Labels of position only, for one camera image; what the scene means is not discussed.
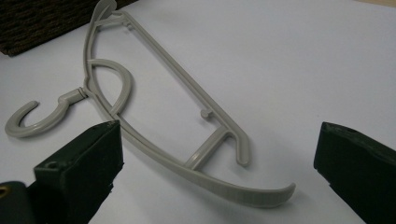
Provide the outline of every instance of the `brown wicker basket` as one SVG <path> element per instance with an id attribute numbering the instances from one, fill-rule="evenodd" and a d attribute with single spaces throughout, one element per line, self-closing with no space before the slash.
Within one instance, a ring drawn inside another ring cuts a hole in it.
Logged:
<path id="1" fill-rule="evenodd" d="M 136 0 L 117 0 L 118 8 Z M 98 0 L 0 0 L 0 51 L 17 55 L 91 19 Z"/>

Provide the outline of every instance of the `curved loop on hanger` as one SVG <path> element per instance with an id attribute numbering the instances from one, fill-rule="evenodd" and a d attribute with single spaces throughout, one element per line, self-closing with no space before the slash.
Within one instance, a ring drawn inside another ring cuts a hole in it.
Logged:
<path id="1" fill-rule="evenodd" d="M 58 123 L 64 117 L 70 105 L 85 98 L 87 98 L 87 95 L 82 88 L 70 91 L 58 98 L 58 106 L 45 119 L 28 127 L 21 127 L 20 125 L 23 117 L 38 106 L 37 101 L 31 101 L 17 110 L 17 112 L 9 118 L 6 125 L 6 133 L 14 137 L 27 137 L 37 133 L 42 133 Z"/>

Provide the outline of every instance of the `table top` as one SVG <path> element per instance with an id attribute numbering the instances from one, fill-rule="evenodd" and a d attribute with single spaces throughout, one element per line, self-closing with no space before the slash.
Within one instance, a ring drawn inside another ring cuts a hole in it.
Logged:
<path id="1" fill-rule="evenodd" d="M 236 185 L 295 183 L 275 209 L 231 203 L 163 168 L 123 139 L 125 165 L 91 223 L 363 223 L 314 169 L 323 121 L 396 149 L 396 8 L 357 1 L 140 0 L 123 8 L 247 133 L 252 161 L 235 162 L 227 140 L 203 172 Z M 60 95 L 82 87 L 88 25 L 19 56 L 0 56 L 0 125 L 25 103 L 41 104 L 24 125 L 45 118 Z M 133 75 L 122 115 L 152 142 L 186 161 L 217 127 L 134 31 L 108 26 L 96 58 Z M 118 76 L 98 69 L 115 102 Z M 0 182 L 34 180 L 33 168 L 92 125 L 106 121 L 93 99 L 72 105 L 54 128 L 14 138 L 0 132 Z"/>

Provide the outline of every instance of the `gray plastic hanger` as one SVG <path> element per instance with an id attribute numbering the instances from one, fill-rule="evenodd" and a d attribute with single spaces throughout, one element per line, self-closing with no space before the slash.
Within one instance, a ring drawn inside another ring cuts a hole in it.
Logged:
<path id="1" fill-rule="evenodd" d="M 84 45 L 84 87 L 70 91 L 61 96 L 56 110 L 46 119 L 29 127 L 20 127 L 21 119 L 36 107 L 37 102 L 31 102 L 23 106 L 8 120 L 6 132 L 11 136 L 24 137 L 41 133 L 56 122 L 66 112 L 69 105 L 76 103 L 86 97 L 92 98 L 99 106 L 100 111 L 109 119 L 120 121 L 122 134 L 146 155 L 162 164 L 178 175 L 190 180 L 190 182 L 207 189 L 227 200 L 242 203 L 253 207 L 275 207 L 287 201 L 295 190 L 295 184 L 290 184 L 283 189 L 249 189 L 239 187 L 209 175 L 199 172 L 213 152 L 223 143 L 227 137 L 236 142 L 236 161 L 242 166 L 247 166 L 250 161 L 248 137 L 245 132 L 225 113 L 221 107 L 196 83 L 192 77 L 152 38 L 152 36 L 128 13 L 114 11 L 117 3 L 114 0 L 101 0 L 92 15 L 92 20 L 86 36 Z M 100 26 L 110 23 L 122 23 L 134 28 L 145 41 L 163 58 L 167 65 L 177 74 L 181 81 L 191 90 L 198 100 L 205 106 L 201 111 L 204 119 L 209 117 L 219 121 L 218 127 L 212 135 L 196 150 L 186 161 L 178 161 L 148 139 L 138 133 L 120 115 L 124 108 L 132 86 L 132 75 L 119 63 L 106 59 L 92 58 L 92 44 L 95 34 Z M 93 68 L 103 66 L 117 71 L 122 78 L 122 89 L 119 98 L 111 105 L 100 91 L 93 75 Z"/>

